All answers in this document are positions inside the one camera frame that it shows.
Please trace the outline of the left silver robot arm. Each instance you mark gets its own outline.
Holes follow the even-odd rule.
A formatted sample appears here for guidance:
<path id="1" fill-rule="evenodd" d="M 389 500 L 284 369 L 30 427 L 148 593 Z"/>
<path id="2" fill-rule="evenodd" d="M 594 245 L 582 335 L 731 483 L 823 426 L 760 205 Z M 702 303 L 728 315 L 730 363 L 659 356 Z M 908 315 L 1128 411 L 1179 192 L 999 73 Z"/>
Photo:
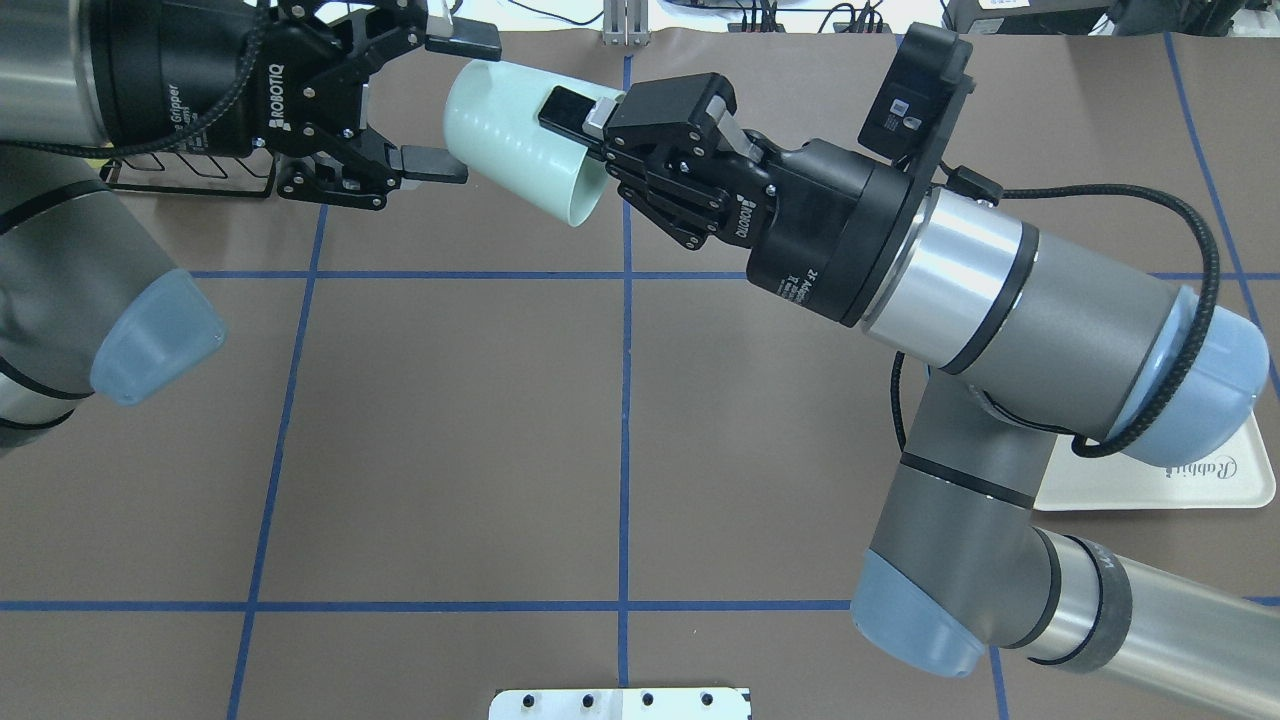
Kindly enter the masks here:
<path id="1" fill-rule="evenodd" d="M 404 182 L 462 183 L 443 149 L 366 120 L 366 87 L 422 49 L 500 58 L 451 1 L 5 1 L 1 445 L 95 395 L 133 406 L 216 352 L 227 328 L 95 169 L 175 152 L 269 152 L 285 199 L 380 210 Z"/>

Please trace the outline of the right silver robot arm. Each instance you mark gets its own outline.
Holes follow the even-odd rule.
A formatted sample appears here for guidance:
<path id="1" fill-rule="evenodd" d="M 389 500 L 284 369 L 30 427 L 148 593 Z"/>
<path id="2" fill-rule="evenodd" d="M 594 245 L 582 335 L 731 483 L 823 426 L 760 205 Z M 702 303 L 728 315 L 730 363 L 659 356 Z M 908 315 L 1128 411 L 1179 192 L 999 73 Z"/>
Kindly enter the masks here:
<path id="1" fill-rule="evenodd" d="M 946 678 L 1018 650 L 1275 719 L 1275 611 L 1030 519 L 1061 436 L 1161 468 L 1213 452 L 1265 387 L 1265 338 L 1217 305 L 1197 214 L 1190 290 L 936 186 L 970 91 L 960 70 L 892 70 L 859 137 L 872 158 L 737 128 L 718 74 L 600 99 L 561 81 L 535 108 L 678 242 L 745 247 L 751 283 L 928 366 L 850 603 L 872 644 Z"/>

